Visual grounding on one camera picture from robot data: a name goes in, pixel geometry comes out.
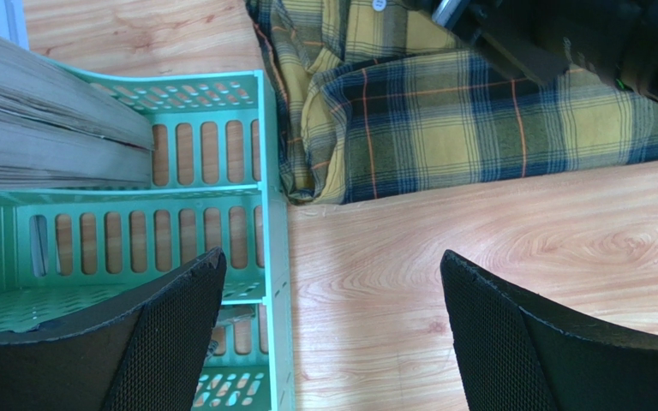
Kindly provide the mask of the yellow plaid long sleeve shirt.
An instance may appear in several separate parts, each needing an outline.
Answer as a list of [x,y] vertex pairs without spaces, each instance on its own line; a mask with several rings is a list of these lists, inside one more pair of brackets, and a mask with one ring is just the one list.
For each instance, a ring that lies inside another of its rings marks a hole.
[[573,69],[507,80],[389,1],[249,1],[289,202],[343,205],[658,160],[658,104]]

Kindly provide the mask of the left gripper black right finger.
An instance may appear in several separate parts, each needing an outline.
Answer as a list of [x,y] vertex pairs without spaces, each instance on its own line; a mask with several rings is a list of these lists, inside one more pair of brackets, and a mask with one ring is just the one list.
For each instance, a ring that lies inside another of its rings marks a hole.
[[472,410],[658,410],[658,335],[572,310],[446,251],[453,347]]

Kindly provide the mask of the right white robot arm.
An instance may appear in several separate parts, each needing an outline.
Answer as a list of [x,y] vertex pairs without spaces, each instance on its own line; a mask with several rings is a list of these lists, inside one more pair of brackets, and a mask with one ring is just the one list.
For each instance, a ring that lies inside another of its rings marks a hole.
[[429,11],[506,78],[546,85],[577,66],[658,103],[658,0],[432,1]]

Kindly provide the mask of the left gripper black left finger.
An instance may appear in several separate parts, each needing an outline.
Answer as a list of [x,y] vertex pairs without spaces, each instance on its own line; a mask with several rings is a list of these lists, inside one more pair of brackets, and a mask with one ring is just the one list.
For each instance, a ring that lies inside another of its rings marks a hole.
[[23,332],[0,332],[0,410],[188,410],[222,303],[214,248]]

